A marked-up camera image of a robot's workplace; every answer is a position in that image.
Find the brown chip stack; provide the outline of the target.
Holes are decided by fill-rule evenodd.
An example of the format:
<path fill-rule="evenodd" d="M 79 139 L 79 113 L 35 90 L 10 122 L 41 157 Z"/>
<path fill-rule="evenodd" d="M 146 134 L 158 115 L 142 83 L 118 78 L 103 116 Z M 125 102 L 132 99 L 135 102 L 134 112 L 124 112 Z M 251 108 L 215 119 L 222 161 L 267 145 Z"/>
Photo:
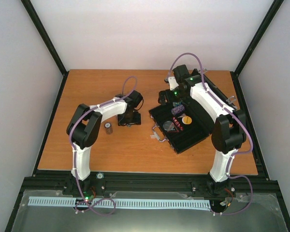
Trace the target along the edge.
<path fill-rule="evenodd" d="M 104 128 L 105 128 L 106 134 L 113 133 L 113 127 L 112 127 L 111 123 L 109 123 L 109 122 L 105 123 Z"/>

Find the white dealer button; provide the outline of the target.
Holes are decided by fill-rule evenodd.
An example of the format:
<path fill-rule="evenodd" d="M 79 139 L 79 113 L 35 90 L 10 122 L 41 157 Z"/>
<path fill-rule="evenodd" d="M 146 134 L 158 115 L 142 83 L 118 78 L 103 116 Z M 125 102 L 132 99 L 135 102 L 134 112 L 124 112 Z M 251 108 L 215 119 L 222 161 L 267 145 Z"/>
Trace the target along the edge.
<path fill-rule="evenodd" d="M 182 122 L 185 124 L 185 125 L 189 125 L 192 123 L 192 118 L 189 117 L 189 116 L 183 116 L 182 117 Z"/>

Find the black poker set case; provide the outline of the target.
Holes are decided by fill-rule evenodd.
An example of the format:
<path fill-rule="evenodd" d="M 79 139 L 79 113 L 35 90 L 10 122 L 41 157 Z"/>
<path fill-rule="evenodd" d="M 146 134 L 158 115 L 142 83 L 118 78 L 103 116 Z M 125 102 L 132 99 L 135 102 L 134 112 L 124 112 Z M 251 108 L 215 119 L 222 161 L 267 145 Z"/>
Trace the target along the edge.
<path fill-rule="evenodd" d="M 193 99 L 201 105 L 201 108 L 189 108 L 182 102 L 176 102 L 167 105 L 159 104 L 159 106 L 149 110 L 150 116 L 165 136 L 164 140 L 168 141 L 177 154 L 205 140 L 214 129 L 215 120 L 211 117 L 212 114 L 203 107 L 198 99 L 194 97 Z M 179 105 L 183 105 L 185 110 L 174 116 L 171 110 Z M 192 123 L 185 125 L 182 122 L 183 116 L 191 117 Z M 163 128 L 163 123 L 166 121 L 172 121 L 179 132 L 166 132 Z"/>

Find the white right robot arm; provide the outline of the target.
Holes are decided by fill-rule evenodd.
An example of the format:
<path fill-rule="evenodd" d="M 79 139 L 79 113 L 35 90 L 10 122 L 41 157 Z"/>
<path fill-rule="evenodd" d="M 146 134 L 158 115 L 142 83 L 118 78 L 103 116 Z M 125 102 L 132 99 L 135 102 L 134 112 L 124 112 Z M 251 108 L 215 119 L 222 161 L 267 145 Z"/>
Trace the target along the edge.
<path fill-rule="evenodd" d="M 159 92 L 159 106 L 150 116 L 174 151 L 179 154 L 211 137 L 215 148 L 209 183 L 224 183 L 234 154 L 246 141 L 246 115 L 200 71 L 186 65 L 171 70 L 169 88 Z"/>

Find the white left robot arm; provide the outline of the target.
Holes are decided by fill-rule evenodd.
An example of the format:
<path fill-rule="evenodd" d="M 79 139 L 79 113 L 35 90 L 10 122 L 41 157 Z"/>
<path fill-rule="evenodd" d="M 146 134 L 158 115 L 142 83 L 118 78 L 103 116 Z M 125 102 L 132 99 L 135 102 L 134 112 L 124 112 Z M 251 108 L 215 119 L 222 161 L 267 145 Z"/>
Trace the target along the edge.
<path fill-rule="evenodd" d="M 91 189 L 91 182 L 86 179 L 90 175 L 90 151 L 98 138 L 101 123 L 116 116 L 119 126 L 140 125 L 141 114 L 137 107 L 143 103 L 141 93 L 133 90 L 129 95 L 119 94 L 101 104 L 77 107 L 66 132 L 73 150 L 71 173 L 77 179 L 73 187 L 79 194 L 87 194 Z"/>

